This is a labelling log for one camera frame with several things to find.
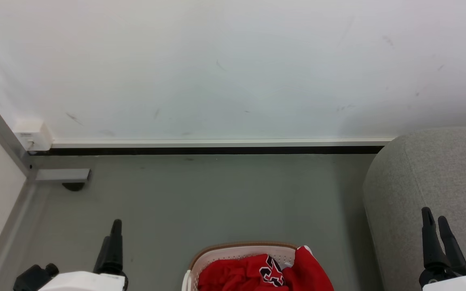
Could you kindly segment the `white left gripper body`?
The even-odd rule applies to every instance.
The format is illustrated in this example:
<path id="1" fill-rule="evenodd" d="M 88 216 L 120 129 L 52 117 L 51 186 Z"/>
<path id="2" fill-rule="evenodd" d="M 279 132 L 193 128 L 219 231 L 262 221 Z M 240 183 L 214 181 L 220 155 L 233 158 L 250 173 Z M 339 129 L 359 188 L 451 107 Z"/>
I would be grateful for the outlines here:
<path id="1" fill-rule="evenodd" d="M 60 273 L 41 287 L 40 291 L 125 291 L 125 276 L 76 271 Z"/>

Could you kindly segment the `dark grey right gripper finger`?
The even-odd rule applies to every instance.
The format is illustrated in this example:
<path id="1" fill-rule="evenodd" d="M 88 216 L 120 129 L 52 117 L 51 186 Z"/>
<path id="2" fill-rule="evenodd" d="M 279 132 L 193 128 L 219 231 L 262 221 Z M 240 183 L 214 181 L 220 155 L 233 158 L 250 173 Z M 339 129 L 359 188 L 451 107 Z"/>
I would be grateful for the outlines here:
<path id="1" fill-rule="evenodd" d="M 436 223 L 429 207 L 423 207 L 422 213 L 422 256 L 425 270 L 444 272 L 448 268 L 448 259 L 439 243 Z"/>
<path id="2" fill-rule="evenodd" d="M 444 244 L 445 254 L 450 264 L 450 269 L 459 274 L 466 276 L 466 259 L 461 251 L 455 236 L 444 216 L 438 218 L 440 238 Z"/>

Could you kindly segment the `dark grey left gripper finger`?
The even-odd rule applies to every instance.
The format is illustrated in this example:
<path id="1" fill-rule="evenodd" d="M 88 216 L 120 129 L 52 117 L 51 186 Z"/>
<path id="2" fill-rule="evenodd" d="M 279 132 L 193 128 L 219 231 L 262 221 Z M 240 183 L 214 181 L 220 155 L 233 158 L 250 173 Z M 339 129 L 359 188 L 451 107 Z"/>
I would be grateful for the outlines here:
<path id="1" fill-rule="evenodd" d="M 110 234 L 104 238 L 93 272 L 126 277 L 123 271 L 123 238 L 120 219 L 114 220 Z"/>

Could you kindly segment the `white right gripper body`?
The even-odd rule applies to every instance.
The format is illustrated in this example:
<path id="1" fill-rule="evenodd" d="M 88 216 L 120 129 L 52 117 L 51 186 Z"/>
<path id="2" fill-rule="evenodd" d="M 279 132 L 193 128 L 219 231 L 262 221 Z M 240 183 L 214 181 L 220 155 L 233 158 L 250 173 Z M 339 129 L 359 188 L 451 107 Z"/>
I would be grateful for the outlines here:
<path id="1" fill-rule="evenodd" d="M 446 268 L 427 268 L 419 276 L 423 291 L 466 291 L 466 276 Z"/>

